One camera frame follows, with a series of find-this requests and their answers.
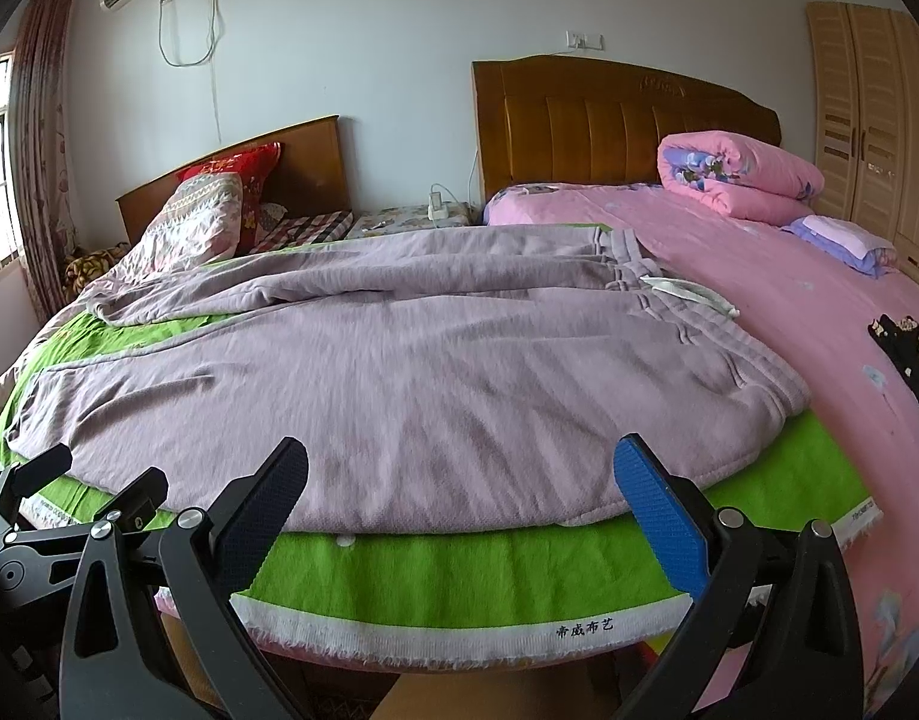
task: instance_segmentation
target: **white fabric edge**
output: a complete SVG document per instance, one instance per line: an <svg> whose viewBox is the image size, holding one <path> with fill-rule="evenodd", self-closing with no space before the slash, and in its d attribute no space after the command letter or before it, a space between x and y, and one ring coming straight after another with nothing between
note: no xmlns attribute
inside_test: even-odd
<svg viewBox="0 0 919 720"><path fill-rule="evenodd" d="M21 504L24 517L37 528L74 523L40 494ZM840 547L849 546L879 520L883 512L871 497L833 525ZM756 587L749 600L762 603L770 588ZM160 589L157 605L175 614L173 597ZM234 610L260 647L286 652L298 659L331 659L381 668L484 668L497 665L542 664L588 656L674 630L689 611L685 593L628 610L595 617L557 620L501 628L432 629L378 625L292 610L234 595ZM603 630L610 618L612 630ZM596 623L595 631L589 630ZM582 635L573 635L581 626ZM557 635L561 629L567 634Z"/></svg>

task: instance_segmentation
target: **folded pink blanket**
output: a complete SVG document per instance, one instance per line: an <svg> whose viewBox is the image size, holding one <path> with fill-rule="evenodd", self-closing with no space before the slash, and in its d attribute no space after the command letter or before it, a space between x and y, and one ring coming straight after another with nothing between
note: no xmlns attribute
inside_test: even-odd
<svg viewBox="0 0 919 720"><path fill-rule="evenodd" d="M657 155L663 186L732 218L784 226L813 213L802 200L822 173L782 148L732 132L667 135Z"/></svg>
<svg viewBox="0 0 919 720"><path fill-rule="evenodd" d="M666 179L663 179L665 189L698 200L725 217L765 221L776 227L785 227L798 218L813 213L806 203L784 197L782 194L770 194L768 191L735 184L708 183L706 186L706 191L700 191L675 182L667 183Z"/></svg>
<svg viewBox="0 0 919 720"><path fill-rule="evenodd" d="M818 168L795 154L717 129L667 135L659 145L658 166L663 186L669 179L700 191L725 183L808 200L824 184Z"/></svg>

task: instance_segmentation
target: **curtain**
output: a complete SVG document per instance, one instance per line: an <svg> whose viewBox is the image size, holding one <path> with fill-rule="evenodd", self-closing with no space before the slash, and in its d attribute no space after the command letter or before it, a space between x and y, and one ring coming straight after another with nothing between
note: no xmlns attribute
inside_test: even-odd
<svg viewBox="0 0 919 720"><path fill-rule="evenodd" d="M26 285L46 322L67 303L65 260L77 246L63 127L63 52L73 0L29 0L13 52L7 129Z"/></svg>

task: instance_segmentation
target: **electrical outlet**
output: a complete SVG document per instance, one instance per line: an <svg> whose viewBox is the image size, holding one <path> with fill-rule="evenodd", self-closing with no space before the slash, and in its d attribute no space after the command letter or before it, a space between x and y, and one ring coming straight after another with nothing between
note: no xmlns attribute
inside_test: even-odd
<svg viewBox="0 0 919 720"><path fill-rule="evenodd" d="M572 50L601 52L603 50L602 35L593 34L592 32L573 32L570 29L566 33L566 47Z"/></svg>

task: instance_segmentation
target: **power cord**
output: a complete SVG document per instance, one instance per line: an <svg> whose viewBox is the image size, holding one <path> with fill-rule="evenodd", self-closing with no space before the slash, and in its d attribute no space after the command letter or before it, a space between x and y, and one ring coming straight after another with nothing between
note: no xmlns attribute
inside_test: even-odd
<svg viewBox="0 0 919 720"><path fill-rule="evenodd" d="M170 0L160 0L158 42L160 55L162 55L163 61L172 68L194 68L198 67L199 65L205 65L213 58L213 53L216 52L217 49L217 11L220 9L220 0L212 0L209 31L210 46L206 50L205 55L203 55L202 58L198 59L196 62L173 62L170 60L170 57L166 55L165 50L163 50L163 5L169 1Z"/></svg>
<svg viewBox="0 0 919 720"><path fill-rule="evenodd" d="M473 167L469 169L469 178L466 179L466 205L472 209L473 208L473 173L476 172L476 163L480 159L480 148L477 146L476 151L473 152Z"/></svg>
<svg viewBox="0 0 919 720"><path fill-rule="evenodd" d="M170 0L160 0L159 25L157 28L157 43L159 44L160 55L163 61L172 68L194 68L205 64L210 66L210 95L213 100L213 122L217 128L217 140L223 145L223 132L220 129L220 102L217 93L217 74L216 67L213 64L213 56L217 49L217 13L220 10L220 0L210 1L210 31L208 33L210 45L205 55L196 62L173 62L166 55L163 49L163 5Z"/></svg>
<svg viewBox="0 0 919 720"><path fill-rule="evenodd" d="M455 202L456 204L460 204L460 201L457 199L456 194L453 194L453 193L450 191L450 188L449 188L449 187L444 187L442 184L430 184L430 194L432 194L432 193L433 193L433 190L436 189L437 187L439 187L440 189L442 189L443 191L445 191L446 194L448 194L449 196L451 196L451 198L453 199L453 202Z"/></svg>

